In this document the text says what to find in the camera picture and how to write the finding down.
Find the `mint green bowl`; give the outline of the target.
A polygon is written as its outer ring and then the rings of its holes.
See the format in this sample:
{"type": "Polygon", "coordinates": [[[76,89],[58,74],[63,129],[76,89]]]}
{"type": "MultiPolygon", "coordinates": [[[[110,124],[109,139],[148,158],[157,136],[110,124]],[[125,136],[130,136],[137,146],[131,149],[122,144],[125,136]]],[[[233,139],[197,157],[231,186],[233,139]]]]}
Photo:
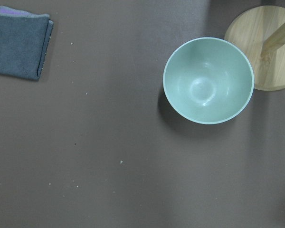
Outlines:
{"type": "Polygon", "coordinates": [[[220,38],[190,40],[169,57],[163,91],[172,108],[199,124],[219,124],[239,115],[254,90],[246,55],[220,38]]]}

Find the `wooden glass rack stand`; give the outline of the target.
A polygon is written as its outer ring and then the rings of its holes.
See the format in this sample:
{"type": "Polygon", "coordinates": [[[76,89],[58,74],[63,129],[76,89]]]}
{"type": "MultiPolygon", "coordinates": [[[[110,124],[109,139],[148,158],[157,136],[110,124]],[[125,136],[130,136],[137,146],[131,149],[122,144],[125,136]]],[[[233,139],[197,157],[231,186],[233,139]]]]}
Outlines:
{"type": "Polygon", "coordinates": [[[237,16],[224,39],[241,49],[254,71],[254,87],[285,88],[285,8],[260,6],[237,16]]]}

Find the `grey folded cloth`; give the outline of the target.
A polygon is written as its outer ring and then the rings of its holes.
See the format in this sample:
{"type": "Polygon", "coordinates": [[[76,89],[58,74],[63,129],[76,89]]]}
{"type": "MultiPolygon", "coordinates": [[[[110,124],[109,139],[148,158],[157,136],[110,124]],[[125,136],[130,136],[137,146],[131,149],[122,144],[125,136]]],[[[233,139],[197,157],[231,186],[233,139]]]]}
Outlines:
{"type": "Polygon", "coordinates": [[[38,81],[53,25],[48,14],[0,6],[0,75],[38,81]]]}

